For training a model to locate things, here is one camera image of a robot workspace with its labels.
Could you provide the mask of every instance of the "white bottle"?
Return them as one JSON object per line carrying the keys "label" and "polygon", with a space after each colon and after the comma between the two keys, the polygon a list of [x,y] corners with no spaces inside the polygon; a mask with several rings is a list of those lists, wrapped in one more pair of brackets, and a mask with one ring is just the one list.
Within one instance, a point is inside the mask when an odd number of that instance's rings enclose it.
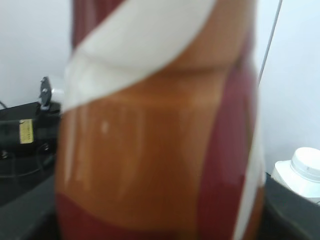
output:
{"label": "white bottle", "polygon": [[320,150],[298,148],[292,160],[275,163],[271,177],[296,194],[320,205]]}

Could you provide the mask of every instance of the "white wall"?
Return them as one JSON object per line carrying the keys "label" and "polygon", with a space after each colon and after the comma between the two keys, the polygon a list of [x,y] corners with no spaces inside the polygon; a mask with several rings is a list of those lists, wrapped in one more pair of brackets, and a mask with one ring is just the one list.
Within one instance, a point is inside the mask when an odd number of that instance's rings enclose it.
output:
{"label": "white wall", "polygon": [[320,1],[284,0],[262,80],[267,171],[296,148],[320,149]]}
{"label": "white wall", "polygon": [[42,77],[63,76],[70,22],[69,0],[0,0],[0,101],[37,101]]}

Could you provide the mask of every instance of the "white stripe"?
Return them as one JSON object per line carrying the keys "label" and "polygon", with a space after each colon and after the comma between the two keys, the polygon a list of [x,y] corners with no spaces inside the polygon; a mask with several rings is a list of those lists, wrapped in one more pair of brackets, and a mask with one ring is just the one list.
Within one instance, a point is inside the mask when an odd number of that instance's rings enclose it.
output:
{"label": "white stripe", "polygon": [[259,118],[258,113],[233,240],[243,238],[255,204],[257,189],[265,184],[265,161]]}
{"label": "white stripe", "polygon": [[126,0],[78,46],[63,111],[137,83],[174,60],[216,0]]}

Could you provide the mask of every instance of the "sticker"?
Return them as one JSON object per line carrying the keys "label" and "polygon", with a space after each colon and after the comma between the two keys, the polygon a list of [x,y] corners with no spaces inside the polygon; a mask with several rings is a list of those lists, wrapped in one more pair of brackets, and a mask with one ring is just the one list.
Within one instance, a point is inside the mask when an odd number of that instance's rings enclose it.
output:
{"label": "sticker", "polygon": [[21,144],[31,144],[34,141],[34,129],[32,119],[22,119],[19,121],[19,133]]}

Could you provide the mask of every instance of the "plastic container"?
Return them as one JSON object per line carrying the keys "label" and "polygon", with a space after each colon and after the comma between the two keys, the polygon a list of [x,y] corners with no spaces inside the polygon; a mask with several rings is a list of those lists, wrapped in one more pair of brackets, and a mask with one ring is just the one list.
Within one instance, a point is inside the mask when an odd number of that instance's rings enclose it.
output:
{"label": "plastic container", "polygon": [[254,240],[254,1],[74,0],[55,172],[64,240]]}
{"label": "plastic container", "polygon": [[320,204],[320,150],[298,148],[291,160],[275,163],[271,177],[300,196]]}

